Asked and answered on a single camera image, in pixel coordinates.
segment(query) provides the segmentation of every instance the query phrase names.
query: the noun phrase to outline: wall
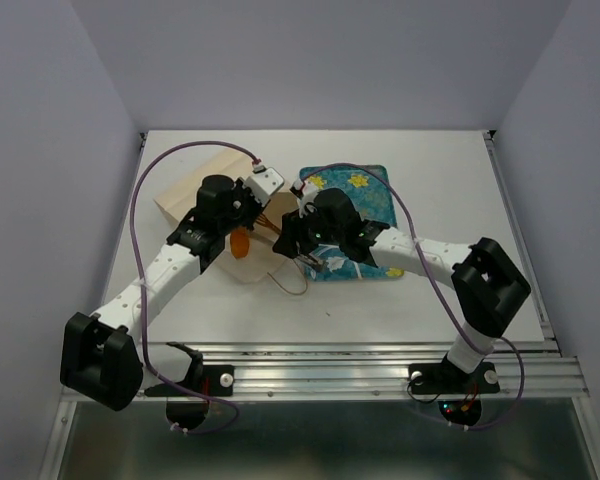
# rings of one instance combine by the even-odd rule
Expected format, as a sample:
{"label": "wall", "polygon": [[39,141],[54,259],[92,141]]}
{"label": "wall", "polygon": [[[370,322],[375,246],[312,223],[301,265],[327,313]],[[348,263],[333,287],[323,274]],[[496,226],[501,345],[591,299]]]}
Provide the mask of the wall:
{"label": "wall", "polygon": [[494,128],[568,0],[73,0],[149,128]]}
{"label": "wall", "polygon": [[101,294],[137,139],[68,2],[0,1],[0,479],[37,476],[63,327]]}
{"label": "wall", "polygon": [[574,0],[496,144],[547,309],[600,421],[600,0]]}

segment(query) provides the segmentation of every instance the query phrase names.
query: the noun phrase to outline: blue cloth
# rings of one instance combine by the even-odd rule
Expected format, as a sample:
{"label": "blue cloth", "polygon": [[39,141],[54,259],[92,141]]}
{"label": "blue cloth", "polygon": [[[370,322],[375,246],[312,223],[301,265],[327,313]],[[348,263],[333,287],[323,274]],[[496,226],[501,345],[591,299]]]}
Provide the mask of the blue cloth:
{"label": "blue cloth", "polygon": [[[300,177],[310,174],[319,167],[306,167],[300,170]],[[385,181],[389,180],[387,169],[382,165],[366,165],[369,169]],[[372,176],[362,170],[349,167],[335,167],[311,176],[310,182],[318,188],[339,188],[343,190],[356,207],[362,218],[378,220],[396,226],[396,213],[393,208],[391,192]],[[398,278],[403,271],[396,268],[375,268],[361,265],[349,260],[337,247],[320,246],[314,252],[318,257],[326,260],[327,265],[323,272],[316,273],[309,267],[304,267],[305,275],[317,282],[330,282],[337,280],[358,279],[387,279]]]}

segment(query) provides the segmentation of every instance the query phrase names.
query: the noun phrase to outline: bolt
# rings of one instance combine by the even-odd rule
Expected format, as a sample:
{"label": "bolt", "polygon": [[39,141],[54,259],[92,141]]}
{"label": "bolt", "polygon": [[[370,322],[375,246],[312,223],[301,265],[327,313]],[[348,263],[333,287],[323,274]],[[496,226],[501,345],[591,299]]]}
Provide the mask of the bolt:
{"label": "bolt", "polygon": [[224,388],[228,388],[233,385],[233,375],[230,373],[223,373],[220,375],[220,385],[222,385]]}
{"label": "bolt", "polygon": [[495,370],[487,370],[484,372],[484,379],[489,385],[498,383],[498,374]]}

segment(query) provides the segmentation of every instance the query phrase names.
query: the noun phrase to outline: beige bag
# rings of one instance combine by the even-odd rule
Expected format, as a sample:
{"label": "beige bag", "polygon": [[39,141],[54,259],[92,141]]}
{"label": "beige bag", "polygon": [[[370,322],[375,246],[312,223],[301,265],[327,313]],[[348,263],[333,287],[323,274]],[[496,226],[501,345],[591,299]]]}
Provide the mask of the beige bag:
{"label": "beige bag", "polygon": [[[195,207],[196,193],[204,177],[220,174],[236,180],[238,177],[247,178],[251,171],[251,159],[248,156],[227,148],[156,196],[154,201],[171,227],[175,228],[187,212]],[[273,224],[281,227],[282,215],[296,208],[298,208],[296,197],[285,185],[273,196],[264,214]],[[275,233],[260,225],[255,226],[255,233],[272,242],[276,239]],[[274,273],[285,260],[286,257],[273,253],[271,245],[255,239],[251,239],[249,254],[244,258],[235,259],[231,254],[227,236],[225,250],[213,264],[244,283],[254,283],[265,277],[267,273]]]}

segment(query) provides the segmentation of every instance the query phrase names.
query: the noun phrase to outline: purple hose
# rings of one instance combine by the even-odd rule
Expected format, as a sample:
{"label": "purple hose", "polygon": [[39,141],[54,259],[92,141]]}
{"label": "purple hose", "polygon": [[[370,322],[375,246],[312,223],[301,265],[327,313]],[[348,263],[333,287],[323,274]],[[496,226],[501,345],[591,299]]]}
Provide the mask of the purple hose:
{"label": "purple hose", "polygon": [[[182,149],[185,149],[185,148],[189,148],[189,147],[200,147],[200,146],[205,146],[205,145],[214,145],[214,146],[221,146],[221,147],[231,148],[233,150],[237,150],[239,152],[242,152],[245,155],[247,155],[248,157],[250,157],[251,161],[252,161],[252,163],[254,165],[260,163],[260,160],[253,153],[251,153],[249,150],[247,150],[245,148],[242,148],[242,147],[240,147],[238,145],[235,145],[233,143],[221,142],[221,141],[215,141],[215,140],[205,140],[205,141],[197,141],[197,142],[188,142],[188,143],[183,143],[183,144],[180,144],[180,145],[176,145],[175,147],[170,148],[166,152],[163,152],[155,160],[153,160],[149,164],[149,166],[142,172],[142,174],[140,175],[140,177],[138,178],[138,182],[136,183],[136,186],[133,189],[133,194],[131,196],[131,206],[129,207],[129,231],[130,231],[130,234],[131,234],[131,246],[132,246],[132,249],[133,249],[133,256],[134,256],[135,261],[136,261],[136,267],[138,269],[138,276],[139,276],[140,280],[144,280],[144,278],[145,278],[144,265],[142,263],[142,258],[140,256],[140,248],[138,246],[138,237],[136,235],[136,222],[135,222],[136,205],[137,205],[137,202],[138,202],[138,194],[140,193],[140,187],[142,186],[142,184],[146,180],[147,176],[149,175],[149,172],[151,172],[151,170],[153,170],[153,168],[158,163],[160,163],[162,160],[164,160],[166,157],[168,157],[172,153],[177,152],[177,151],[182,150]],[[333,163],[331,165],[320,167],[320,168],[314,170],[313,172],[311,172],[309,175],[306,175],[303,178],[303,180],[306,180],[311,175],[315,175],[316,173],[319,173],[319,172],[322,172],[324,170],[328,170],[328,169],[331,169],[331,168],[335,168],[335,167],[350,167],[350,168],[356,168],[356,169],[362,170],[363,172],[367,173],[368,175],[371,175],[376,180],[378,180],[380,183],[382,183],[391,192],[391,194],[393,195],[393,197],[396,199],[396,201],[400,205],[400,208],[404,212],[405,216],[407,217],[407,222],[409,224],[409,232],[411,234],[411,238],[414,241],[416,252],[418,253],[418,257],[420,258],[420,262],[422,263],[422,268],[424,269],[425,275],[429,279],[429,283],[431,283],[431,286],[433,287],[433,290],[435,291],[436,296],[438,297],[438,299],[440,300],[440,303],[442,304],[443,308],[447,312],[447,315],[451,319],[451,322],[453,323],[454,327],[456,328],[456,330],[458,331],[458,333],[460,334],[460,336],[463,338],[463,340],[465,342],[467,342],[467,344],[473,350],[475,350],[477,353],[479,353],[481,355],[488,355],[489,353],[491,353],[491,352],[482,351],[479,348],[477,348],[476,345],[471,341],[471,339],[464,332],[464,330],[462,330],[462,326],[460,325],[460,322],[458,322],[458,319],[456,318],[455,314],[451,310],[451,307],[447,303],[447,300],[444,298],[444,295],[442,294],[442,291],[440,290],[440,287],[436,283],[436,281],[434,279],[434,276],[433,276],[433,272],[431,272],[431,269],[429,268],[427,260],[426,260],[426,258],[424,256],[424,252],[422,251],[422,248],[420,247],[420,244],[418,243],[417,236],[416,236],[416,229],[415,229],[415,225],[413,223],[413,218],[411,217],[411,214],[409,213],[409,210],[407,209],[407,206],[404,204],[404,202],[400,198],[400,195],[398,195],[398,192],[396,192],[393,189],[393,187],[391,187],[391,185],[389,185],[388,182],[384,181],[382,178],[380,178],[379,176],[377,176],[375,173],[371,172],[370,170],[368,170],[368,169],[366,169],[364,167],[361,167],[359,165],[354,165],[352,163]],[[240,409],[238,408],[238,405],[236,405],[234,402],[231,402],[229,400],[225,400],[225,399],[222,399],[222,398],[209,397],[207,395],[203,395],[201,393],[194,392],[193,390],[189,390],[187,388],[184,388],[184,387],[178,385],[177,383],[175,383],[174,381],[172,381],[172,380],[164,377],[151,364],[151,360],[149,359],[149,347],[148,347],[149,321],[148,321],[148,316],[147,316],[147,288],[144,285],[144,283],[140,284],[140,307],[141,307],[140,308],[140,322],[141,322],[141,329],[142,329],[142,357],[143,357],[143,360],[144,360],[144,363],[145,363],[145,367],[147,368],[147,370],[149,370],[149,372],[151,372],[161,382],[169,385],[172,388],[175,388],[176,390],[178,390],[180,393],[183,393],[184,395],[187,395],[187,396],[190,396],[190,397],[199,398],[201,400],[205,400],[205,401],[210,402],[210,403],[211,402],[216,402],[216,403],[220,403],[220,404],[223,404],[223,405],[227,405],[227,406],[231,407],[235,411],[235,415],[231,418],[231,420],[229,420],[224,425],[220,425],[219,427],[212,428],[212,429],[209,429],[209,430],[204,430],[204,431],[195,431],[194,430],[194,431],[187,432],[187,433],[188,434],[204,434],[204,433],[218,432],[220,430],[223,430],[223,429],[229,427],[233,423],[235,423],[235,421],[238,420],[238,418],[240,417]],[[487,428],[493,427],[493,426],[501,423],[505,418],[507,418],[517,408],[517,405],[518,405],[520,399],[522,398],[522,393],[524,391],[524,382],[525,382],[525,372],[524,372],[524,364],[523,364],[523,361],[522,361],[522,357],[520,356],[520,352],[513,345],[513,343],[511,343],[509,340],[507,340],[504,337],[501,337],[501,338],[502,338],[502,340],[505,343],[507,343],[509,345],[509,347],[511,347],[511,349],[513,350],[513,352],[515,353],[515,355],[516,355],[516,357],[518,359],[518,363],[520,364],[520,387],[518,389],[518,395],[516,396],[514,404],[511,406],[511,408],[504,415],[502,415],[498,419],[496,419],[496,420],[494,420],[492,422],[486,423],[484,425],[478,425],[478,426],[475,426],[475,427],[470,427],[470,430],[485,430]],[[422,414],[421,412],[419,412],[417,410],[414,410],[414,412],[417,413],[417,414],[419,414],[419,415],[424,415],[424,414]],[[424,416],[427,417],[427,418],[429,418],[429,419],[431,419],[431,420],[437,421],[437,422],[446,423],[443,420],[440,420],[440,419],[437,419],[437,418],[434,418],[434,417],[430,417],[429,415],[424,415]]]}

